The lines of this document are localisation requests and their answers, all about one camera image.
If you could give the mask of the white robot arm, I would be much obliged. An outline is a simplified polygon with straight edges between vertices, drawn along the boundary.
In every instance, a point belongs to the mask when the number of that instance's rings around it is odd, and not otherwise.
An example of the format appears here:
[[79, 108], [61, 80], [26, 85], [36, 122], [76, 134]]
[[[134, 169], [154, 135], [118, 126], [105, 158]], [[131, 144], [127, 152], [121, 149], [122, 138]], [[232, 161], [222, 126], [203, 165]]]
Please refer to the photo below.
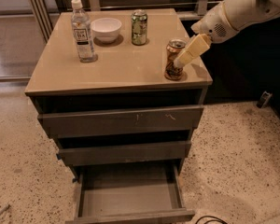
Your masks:
[[174, 67], [183, 68], [244, 28], [280, 17], [280, 0], [224, 0], [191, 26], [195, 36], [178, 53]]

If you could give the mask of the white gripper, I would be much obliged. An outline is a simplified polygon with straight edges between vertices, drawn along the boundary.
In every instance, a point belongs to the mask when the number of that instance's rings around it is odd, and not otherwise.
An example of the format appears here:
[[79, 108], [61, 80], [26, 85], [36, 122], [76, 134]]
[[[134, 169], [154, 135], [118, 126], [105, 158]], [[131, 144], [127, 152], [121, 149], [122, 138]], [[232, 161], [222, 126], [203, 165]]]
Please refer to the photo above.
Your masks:
[[223, 43], [238, 34], [228, 20], [223, 2], [210, 9], [203, 18], [191, 26], [191, 29], [198, 35], [193, 36], [178, 53], [174, 60], [174, 66], [177, 68], [183, 68], [208, 51], [212, 42]]

